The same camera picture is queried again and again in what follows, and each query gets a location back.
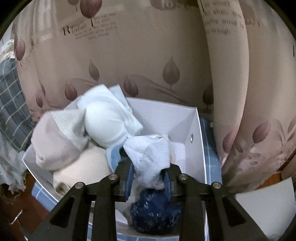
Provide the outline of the beige ribbed underwear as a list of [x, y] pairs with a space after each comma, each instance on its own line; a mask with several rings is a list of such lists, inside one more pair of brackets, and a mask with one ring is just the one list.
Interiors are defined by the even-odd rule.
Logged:
[[34, 128], [31, 143], [37, 165], [48, 171], [62, 169], [74, 162], [87, 147], [85, 110], [48, 111]]

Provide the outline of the blue checked cloth cover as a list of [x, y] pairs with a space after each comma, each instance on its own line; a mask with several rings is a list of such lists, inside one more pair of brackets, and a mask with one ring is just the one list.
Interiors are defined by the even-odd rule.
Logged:
[[[215, 141], [213, 137], [213, 129], [210, 127], [210, 123], [204, 118], [200, 118], [201, 132], [203, 138], [205, 165], [206, 165], [206, 177], [207, 183], [214, 181], [222, 181], [221, 167], [216, 152]], [[35, 153], [33, 149], [28, 149], [26, 156], [23, 157], [23, 162], [27, 165], [30, 173], [36, 179], [34, 184], [32, 195], [35, 197], [41, 205], [48, 211], [51, 211], [61, 197], [56, 195], [52, 186], [52, 174], [47, 171], [43, 171], [35, 162]], [[118, 240], [178, 240], [178, 237], [146, 237], [140, 234], [124, 234], [122, 231], [117, 233]]]

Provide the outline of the light blue striped sock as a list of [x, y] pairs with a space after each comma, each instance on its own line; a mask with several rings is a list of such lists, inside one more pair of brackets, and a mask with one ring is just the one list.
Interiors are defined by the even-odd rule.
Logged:
[[112, 146], [106, 149], [106, 158], [109, 167], [114, 172], [119, 163], [126, 160], [126, 153], [123, 144]]

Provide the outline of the white XINCCI shoe box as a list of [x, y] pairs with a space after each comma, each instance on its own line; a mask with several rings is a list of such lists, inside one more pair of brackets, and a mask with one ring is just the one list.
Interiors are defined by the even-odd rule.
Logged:
[[[202, 130], [198, 110], [167, 102], [126, 98], [133, 115], [143, 125], [142, 135], [165, 134], [173, 143], [176, 165], [185, 173], [201, 183], [208, 184]], [[42, 170], [36, 164], [36, 156], [29, 146], [22, 158], [29, 172], [44, 189], [43, 193], [54, 200], [53, 206], [61, 200], [53, 187], [53, 174]], [[143, 238], [177, 238], [178, 234], [165, 236], [142, 235], [127, 224], [127, 221], [115, 210], [116, 231], [118, 235]]]

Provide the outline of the white sock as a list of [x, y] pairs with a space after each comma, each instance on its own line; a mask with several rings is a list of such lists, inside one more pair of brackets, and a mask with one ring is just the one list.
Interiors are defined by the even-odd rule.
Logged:
[[99, 182], [112, 173], [105, 155], [105, 149], [89, 147], [79, 158], [63, 169], [53, 173], [53, 186], [60, 196], [64, 196], [77, 182], [86, 185]]

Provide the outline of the white crumpled cloth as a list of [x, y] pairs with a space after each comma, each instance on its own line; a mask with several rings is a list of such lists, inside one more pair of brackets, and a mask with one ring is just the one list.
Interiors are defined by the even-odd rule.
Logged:
[[1, 133], [0, 139], [0, 182], [8, 185], [8, 190], [14, 194], [24, 191], [27, 167], [22, 161], [24, 151], [17, 152]]

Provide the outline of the light blue underwear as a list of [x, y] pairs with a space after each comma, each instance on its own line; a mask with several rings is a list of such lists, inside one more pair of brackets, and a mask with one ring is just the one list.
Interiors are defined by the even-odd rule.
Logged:
[[139, 135], [143, 129], [119, 85], [91, 88], [79, 98], [77, 107], [85, 110], [84, 127], [88, 135], [106, 149]]

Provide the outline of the dark blue patterned sock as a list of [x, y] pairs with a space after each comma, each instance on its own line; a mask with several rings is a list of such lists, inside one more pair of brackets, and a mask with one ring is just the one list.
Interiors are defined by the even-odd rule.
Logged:
[[130, 207], [133, 228], [148, 235], [168, 235], [181, 218], [181, 202], [169, 201], [164, 190], [145, 189]]

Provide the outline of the grey plaid blanket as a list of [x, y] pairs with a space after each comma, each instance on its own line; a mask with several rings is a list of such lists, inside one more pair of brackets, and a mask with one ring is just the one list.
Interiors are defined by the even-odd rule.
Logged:
[[1, 63], [1, 133], [17, 151], [26, 150], [35, 124], [26, 105], [16, 62]]

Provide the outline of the floral white underwear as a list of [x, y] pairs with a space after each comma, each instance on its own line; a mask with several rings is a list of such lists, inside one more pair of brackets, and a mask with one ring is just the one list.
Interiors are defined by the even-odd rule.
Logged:
[[125, 141], [123, 148], [132, 161], [134, 177], [139, 185], [163, 189], [163, 169], [176, 161], [171, 141], [163, 135], [135, 136]]

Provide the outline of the floral beige bedsheet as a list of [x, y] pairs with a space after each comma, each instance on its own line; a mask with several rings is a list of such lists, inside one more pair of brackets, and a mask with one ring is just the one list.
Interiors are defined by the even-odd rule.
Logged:
[[232, 192], [295, 151], [295, 38], [265, 1], [32, 1], [11, 33], [33, 121], [98, 84], [195, 106]]

